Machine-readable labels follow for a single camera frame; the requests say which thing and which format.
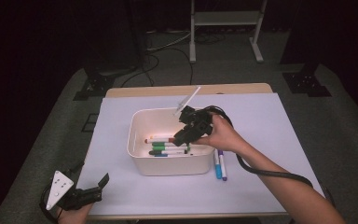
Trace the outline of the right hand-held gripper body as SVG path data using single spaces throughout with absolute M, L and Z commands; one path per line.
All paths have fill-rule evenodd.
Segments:
M 179 121 L 184 127 L 175 136 L 203 136 L 212 132 L 212 118 L 205 109 L 195 109 L 188 104 L 200 91 L 201 86 L 197 86 L 192 93 L 183 99 L 177 106 L 175 116 L 179 116 Z

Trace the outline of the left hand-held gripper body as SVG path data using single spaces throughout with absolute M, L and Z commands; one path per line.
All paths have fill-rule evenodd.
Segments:
M 48 200 L 45 208 L 49 211 L 55 205 L 68 210 L 77 210 L 84 205 L 99 202 L 102 199 L 103 181 L 91 189 L 77 189 L 75 182 L 67 175 L 56 171 L 52 177 Z

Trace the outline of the red marker pen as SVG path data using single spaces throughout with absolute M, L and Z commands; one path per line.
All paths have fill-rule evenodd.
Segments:
M 152 143 L 173 143 L 175 138 L 168 137 L 168 138 L 146 138 L 145 143 L 152 144 Z

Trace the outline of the white plastic storage box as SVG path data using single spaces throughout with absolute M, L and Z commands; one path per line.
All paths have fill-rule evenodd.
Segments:
M 192 157 L 155 158 L 149 155 L 152 144 L 145 143 L 150 135 L 175 135 L 184 127 L 175 116 L 174 108 L 154 108 L 137 111 L 131 120 L 127 150 L 142 175 L 198 175 L 207 173 L 213 163 L 214 148 L 189 145 Z

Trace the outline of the black marker pen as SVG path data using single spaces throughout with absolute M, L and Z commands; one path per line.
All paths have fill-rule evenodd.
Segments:
M 187 154 L 187 150 L 150 150 L 149 155 L 182 155 Z

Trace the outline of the person's left hand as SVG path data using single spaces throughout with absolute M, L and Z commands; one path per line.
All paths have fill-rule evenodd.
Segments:
M 58 210 L 58 223 L 59 224 L 86 224 L 88 214 L 93 207 L 93 204 L 87 204 L 78 210 L 65 211 Z

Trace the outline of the person's right hand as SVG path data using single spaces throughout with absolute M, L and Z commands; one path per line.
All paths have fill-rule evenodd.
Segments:
M 196 145 L 211 146 L 235 153 L 241 153 L 246 150 L 248 147 L 247 142 L 233 129 L 226 119 L 219 115 L 212 115 L 212 122 L 212 133 L 196 140 Z

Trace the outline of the light blue marker pen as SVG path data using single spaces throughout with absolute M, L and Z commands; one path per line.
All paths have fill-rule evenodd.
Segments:
M 221 164 L 220 164 L 220 159 L 217 149 L 214 150 L 213 159 L 214 159 L 215 176 L 217 179 L 222 179 L 222 170 L 221 170 Z

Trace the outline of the purple marker pen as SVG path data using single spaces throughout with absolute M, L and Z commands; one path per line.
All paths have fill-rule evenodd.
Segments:
M 219 158 L 219 162 L 220 162 L 220 168 L 221 168 L 221 176 L 222 176 L 222 180 L 223 181 L 227 181 L 227 171 L 226 171 L 226 165 L 225 165 L 225 160 L 224 160 L 224 153 L 222 150 L 217 150 L 218 152 L 218 158 Z

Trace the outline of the black stand base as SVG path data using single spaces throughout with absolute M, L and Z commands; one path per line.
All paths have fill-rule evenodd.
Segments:
M 87 76 L 83 87 L 74 97 L 74 101 L 86 101 L 90 97 L 105 96 L 115 82 L 115 75 L 111 70 L 98 67 L 86 67 Z
M 297 72 L 283 73 L 291 93 L 306 93 L 309 97 L 330 97 L 330 91 L 315 76 L 318 66 L 316 62 L 308 62 Z

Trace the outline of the white-framed desk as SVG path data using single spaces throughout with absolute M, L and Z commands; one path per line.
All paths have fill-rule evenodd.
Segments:
M 264 62 L 261 51 L 258 47 L 258 37 L 264 20 L 268 0 L 262 0 L 260 9 L 253 11 L 206 11 L 195 10 L 195 0 L 191 0 L 190 7 L 190 41 L 189 61 L 194 63 L 197 60 L 195 32 L 201 26 L 240 26 L 253 25 L 254 34 L 249 38 L 255 59 L 258 63 Z

